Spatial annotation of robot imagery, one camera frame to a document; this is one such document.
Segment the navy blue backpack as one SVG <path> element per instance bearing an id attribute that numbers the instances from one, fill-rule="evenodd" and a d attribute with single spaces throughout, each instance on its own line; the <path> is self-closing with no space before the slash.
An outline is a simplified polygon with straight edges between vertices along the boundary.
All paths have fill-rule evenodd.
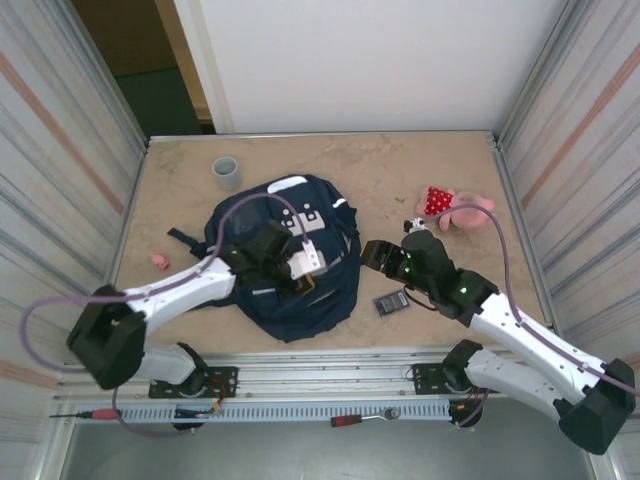
<path id="1" fill-rule="evenodd" d="M 267 221 L 274 220 L 292 233 L 294 252 L 302 249 L 302 233 L 306 232 L 326 268 L 312 275 L 314 289 L 301 296 L 286 297 L 265 280 L 239 288 L 225 299 L 207 301 L 200 308 L 235 305 L 270 336 L 287 343 L 313 338 L 350 316 L 357 303 L 361 241 L 356 209 L 330 181 L 310 174 L 282 177 L 220 202 L 204 227 L 204 241 L 175 228 L 168 235 L 203 259 L 214 248 L 222 218 L 233 206 L 238 209 L 224 222 L 225 246 L 252 238 Z"/>

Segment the black calculator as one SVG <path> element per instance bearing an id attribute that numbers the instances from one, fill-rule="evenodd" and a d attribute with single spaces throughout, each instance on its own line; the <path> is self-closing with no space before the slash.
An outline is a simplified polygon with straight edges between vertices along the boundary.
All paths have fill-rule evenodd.
<path id="1" fill-rule="evenodd" d="M 403 290 L 397 290 L 374 299 L 373 306 L 377 314 L 384 318 L 409 308 L 410 300 Z"/>

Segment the pink plush doll red dress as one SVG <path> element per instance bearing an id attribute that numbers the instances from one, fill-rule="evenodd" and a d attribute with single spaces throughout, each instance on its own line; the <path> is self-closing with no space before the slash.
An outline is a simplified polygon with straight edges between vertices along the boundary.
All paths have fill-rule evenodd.
<path id="1" fill-rule="evenodd" d="M 437 224 L 443 231 L 450 227 L 461 230 L 478 229 L 487 225 L 490 219 L 478 207 L 492 212 L 495 202 L 487 197 L 470 191 L 455 192 L 438 187 L 426 187 L 420 195 L 415 213 L 423 218 L 437 218 Z"/>

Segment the grey plastic cup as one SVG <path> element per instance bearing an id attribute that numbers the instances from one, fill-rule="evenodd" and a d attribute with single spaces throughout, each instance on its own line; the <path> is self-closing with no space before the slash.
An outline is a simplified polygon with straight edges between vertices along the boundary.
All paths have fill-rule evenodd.
<path id="1" fill-rule="evenodd" d="M 213 162 L 211 170 L 218 186 L 222 190 L 234 191 L 241 186 L 241 173 L 235 158 L 220 157 Z"/>

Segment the aluminium mounting rail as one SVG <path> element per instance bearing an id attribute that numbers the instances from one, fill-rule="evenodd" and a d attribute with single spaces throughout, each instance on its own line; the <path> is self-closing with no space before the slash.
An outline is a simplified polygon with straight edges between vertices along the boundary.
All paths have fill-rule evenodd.
<path id="1" fill-rule="evenodd" d="M 203 355 L 239 369 L 238 400 L 345 400 L 409 397 L 410 366 L 439 363 L 445 346 L 356 348 Z"/>

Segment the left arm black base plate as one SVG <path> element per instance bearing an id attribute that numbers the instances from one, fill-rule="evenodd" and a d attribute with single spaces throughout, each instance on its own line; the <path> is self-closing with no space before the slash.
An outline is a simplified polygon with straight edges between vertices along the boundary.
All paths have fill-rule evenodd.
<path id="1" fill-rule="evenodd" d="M 170 384 L 153 380 L 151 399 L 226 399 L 234 398 L 238 384 L 237 367 L 197 368 L 183 383 Z"/>

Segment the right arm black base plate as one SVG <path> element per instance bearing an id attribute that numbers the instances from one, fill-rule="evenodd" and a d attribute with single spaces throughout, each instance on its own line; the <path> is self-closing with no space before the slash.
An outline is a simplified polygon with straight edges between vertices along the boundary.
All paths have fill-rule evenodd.
<path id="1" fill-rule="evenodd" d="M 462 398 L 483 395 L 488 389 L 478 387 L 459 367 L 446 366 L 444 363 L 413 364 L 407 378 L 412 382 L 416 395 L 453 396 Z"/>

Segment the red handled ratchet wrench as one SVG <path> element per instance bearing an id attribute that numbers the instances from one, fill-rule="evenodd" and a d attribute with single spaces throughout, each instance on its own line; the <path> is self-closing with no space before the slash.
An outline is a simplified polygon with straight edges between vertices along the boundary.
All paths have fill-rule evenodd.
<path id="1" fill-rule="evenodd" d="M 332 428 L 347 427 L 357 425 L 369 420 L 393 421 L 400 418 L 398 408 L 384 408 L 373 414 L 350 414 L 332 417 L 330 420 Z"/>

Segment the red handled screwdriver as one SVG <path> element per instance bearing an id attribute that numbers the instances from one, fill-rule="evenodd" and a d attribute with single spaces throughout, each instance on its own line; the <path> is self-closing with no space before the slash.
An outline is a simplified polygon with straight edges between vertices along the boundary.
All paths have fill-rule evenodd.
<path id="1" fill-rule="evenodd" d="M 88 420 L 117 420 L 121 412 L 114 408 L 96 409 L 90 411 L 81 411 L 75 414 L 56 414 L 50 415 L 50 418 L 77 418 Z"/>

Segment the beige door frame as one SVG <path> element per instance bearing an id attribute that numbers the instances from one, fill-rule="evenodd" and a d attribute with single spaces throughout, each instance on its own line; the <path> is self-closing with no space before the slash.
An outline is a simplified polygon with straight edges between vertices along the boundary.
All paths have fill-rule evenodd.
<path id="1" fill-rule="evenodd" d="M 154 0 L 164 31 L 177 62 L 196 117 L 201 124 L 213 125 L 204 91 L 199 80 L 184 29 L 174 0 Z"/>

